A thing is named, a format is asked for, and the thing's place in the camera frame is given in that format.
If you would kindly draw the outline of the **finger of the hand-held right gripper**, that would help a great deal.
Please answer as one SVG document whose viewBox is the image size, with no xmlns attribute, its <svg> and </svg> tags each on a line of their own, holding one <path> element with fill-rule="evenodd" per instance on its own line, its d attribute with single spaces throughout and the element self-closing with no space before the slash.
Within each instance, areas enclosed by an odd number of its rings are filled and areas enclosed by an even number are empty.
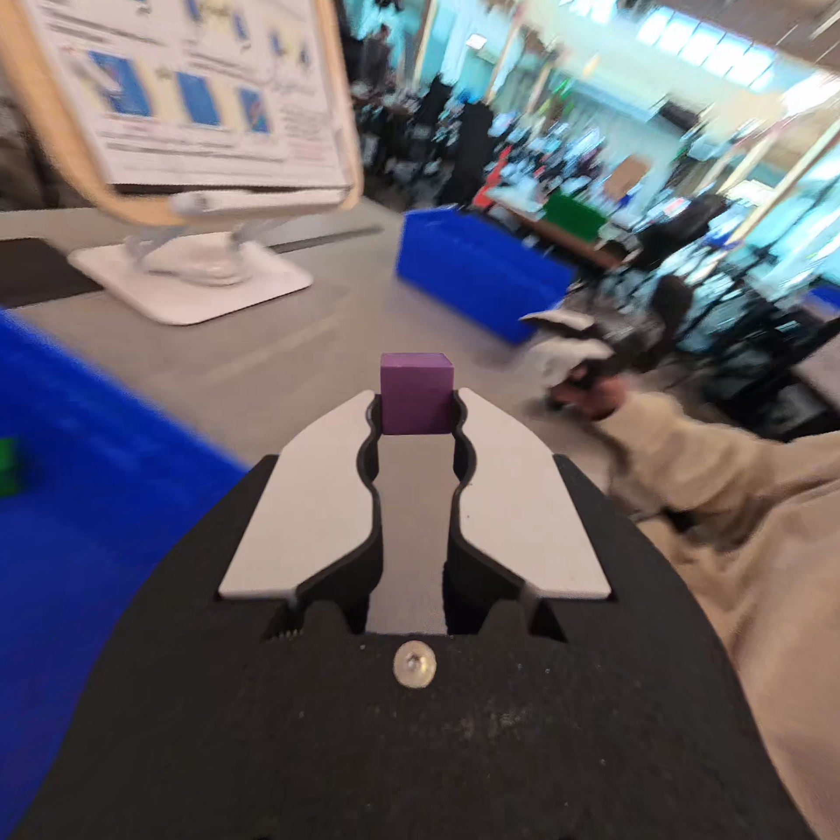
<svg viewBox="0 0 840 840">
<path fill-rule="evenodd" d="M 574 369 L 583 365 L 596 370 L 616 358 L 615 351 L 598 339 L 565 338 L 542 334 L 525 352 L 525 370 L 546 389 L 566 382 Z"/>
<path fill-rule="evenodd" d="M 520 323 L 556 333 L 588 333 L 595 326 L 590 315 L 566 308 L 532 312 L 521 316 Z"/>
</svg>

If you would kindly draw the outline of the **printed instruction sheet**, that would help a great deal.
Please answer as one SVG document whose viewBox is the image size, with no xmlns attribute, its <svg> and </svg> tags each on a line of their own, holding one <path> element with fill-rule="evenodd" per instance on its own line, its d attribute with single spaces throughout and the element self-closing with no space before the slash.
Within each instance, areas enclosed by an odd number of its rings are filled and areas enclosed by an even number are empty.
<svg viewBox="0 0 840 840">
<path fill-rule="evenodd" d="M 350 186 L 314 2 L 23 6 L 105 183 Z"/>
</svg>

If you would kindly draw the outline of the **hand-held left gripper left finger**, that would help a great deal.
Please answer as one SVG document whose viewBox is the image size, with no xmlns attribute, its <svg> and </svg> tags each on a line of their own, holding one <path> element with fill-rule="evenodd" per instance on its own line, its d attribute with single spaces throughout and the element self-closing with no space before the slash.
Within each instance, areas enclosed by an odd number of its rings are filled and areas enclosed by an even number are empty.
<svg viewBox="0 0 840 840">
<path fill-rule="evenodd" d="M 383 572 L 375 478 L 379 396 L 365 390 L 303 428 L 278 454 L 217 590 L 226 601 L 284 602 L 294 615 L 334 602 L 365 630 Z"/>
</svg>

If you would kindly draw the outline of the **wooden document stand white base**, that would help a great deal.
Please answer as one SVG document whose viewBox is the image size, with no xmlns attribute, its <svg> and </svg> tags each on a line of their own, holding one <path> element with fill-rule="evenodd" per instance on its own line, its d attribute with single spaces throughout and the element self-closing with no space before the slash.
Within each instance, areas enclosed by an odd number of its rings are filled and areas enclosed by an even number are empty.
<svg viewBox="0 0 840 840">
<path fill-rule="evenodd" d="M 135 226 L 120 245 L 72 252 L 68 260 L 74 268 L 146 318 L 170 326 L 221 318 L 310 287 L 307 271 L 261 239 L 291 220 L 351 209 L 364 180 L 339 18 L 332 2 L 314 3 L 350 186 L 275 191 L 135 186 L 125 192 L 102 180 L 23 2 L 2 2 L 3 66 L 50 163 L 99 211 Z"/>
</svg>

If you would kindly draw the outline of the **green wooden cube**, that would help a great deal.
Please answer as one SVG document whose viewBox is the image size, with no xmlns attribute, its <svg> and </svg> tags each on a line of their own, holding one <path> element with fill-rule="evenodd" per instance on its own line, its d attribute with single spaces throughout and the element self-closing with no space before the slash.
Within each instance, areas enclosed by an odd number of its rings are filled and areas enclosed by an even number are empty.
<svg viewBox="0 0 840 840">
<path fill-rule="evenodd" d="M 15 437 L 1 437 L 1 498 L 17 495 L 23 488 L 22 462 Z"/>
</svg>

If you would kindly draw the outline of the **brown cardboard box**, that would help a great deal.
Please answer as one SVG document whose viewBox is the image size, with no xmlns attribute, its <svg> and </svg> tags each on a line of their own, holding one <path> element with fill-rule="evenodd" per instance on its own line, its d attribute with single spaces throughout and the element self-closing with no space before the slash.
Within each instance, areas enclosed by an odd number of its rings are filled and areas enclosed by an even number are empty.
<svg viewBox="0 0 840 840">
<path fill-rule="evenodd" d="M 628 155 L 606 177 L 602 194 L 614 202 L 620 201 L 645 178 L 650 168 L 648 159 L 638 154 Z"/>
</svg>

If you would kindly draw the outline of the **purple wooden cube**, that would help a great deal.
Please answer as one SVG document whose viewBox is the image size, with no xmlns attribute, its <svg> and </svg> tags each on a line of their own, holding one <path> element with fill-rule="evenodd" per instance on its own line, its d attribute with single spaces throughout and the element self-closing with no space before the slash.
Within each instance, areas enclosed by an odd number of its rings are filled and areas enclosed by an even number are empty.
<svg viewBox="0 0 840 840">
<path fill-rule="evenodd" d="M 455 368 L 445 354 L 384 353 L 380 375 L 383 435 L 452 433 Z"/>
</svg>

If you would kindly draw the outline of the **green table cover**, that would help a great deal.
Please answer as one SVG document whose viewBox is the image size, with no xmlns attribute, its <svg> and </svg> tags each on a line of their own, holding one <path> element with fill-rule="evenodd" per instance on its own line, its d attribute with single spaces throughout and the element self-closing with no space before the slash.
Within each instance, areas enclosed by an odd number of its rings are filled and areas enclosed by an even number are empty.
<svg viewBox="0 0 840 840">
<path fill-rule="evenodd" d="M 599 239 L 607 216 L 575 196 L 553 192 L 542 205 L 544 221 L 590 245 Z"/>
</svg>

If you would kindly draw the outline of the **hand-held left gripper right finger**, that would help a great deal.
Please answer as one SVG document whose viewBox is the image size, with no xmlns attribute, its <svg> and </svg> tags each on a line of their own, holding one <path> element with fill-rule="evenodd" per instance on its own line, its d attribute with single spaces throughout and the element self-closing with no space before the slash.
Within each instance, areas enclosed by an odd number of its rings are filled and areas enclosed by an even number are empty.
<svg viewBox="0 0 840 840">
<path fill-rule="evenodd" d="M 549 603 L 607 602 L 613 590 L 554 454 L 477 392 L 453 399 L 447 632 L 476 634 L 496 604 L 515 602 L 527 629 L 558 634 L 543 617 Z"/>
</svg>

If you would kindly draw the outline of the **blue plastic bin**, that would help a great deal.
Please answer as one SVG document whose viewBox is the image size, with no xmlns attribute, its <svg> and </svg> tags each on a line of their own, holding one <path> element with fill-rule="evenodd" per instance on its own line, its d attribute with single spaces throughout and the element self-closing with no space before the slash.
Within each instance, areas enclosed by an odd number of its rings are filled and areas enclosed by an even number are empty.
<svg viewBox="0 0 840 840">
<path fill-rule="evenodd" d="M 454 207 L 404 214 L 395 273 L 511 345 L 535 332 L 522 318 L 556 308 L 579 276 L 575 266 Z"/>
<path fill-rule="evenodd" d="M 1 834 L 32 802 L 115 623 L 248 468 L 2 311 Z"/>
</svg>

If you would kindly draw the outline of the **person's cream sweater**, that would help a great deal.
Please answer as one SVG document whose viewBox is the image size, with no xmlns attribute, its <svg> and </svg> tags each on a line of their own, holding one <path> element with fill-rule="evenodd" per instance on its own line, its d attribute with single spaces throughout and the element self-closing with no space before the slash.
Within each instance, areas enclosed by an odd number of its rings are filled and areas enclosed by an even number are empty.
<svg viewBox="0 0 840 840">
<path fill-rule="evenodd" d="M 706 521 L 647 527 L 738 672 L 770 756 L 820 838 L 838 838 L 838 463 L 799 447 L 651 459 L 638 476 Z"/>
</svg>

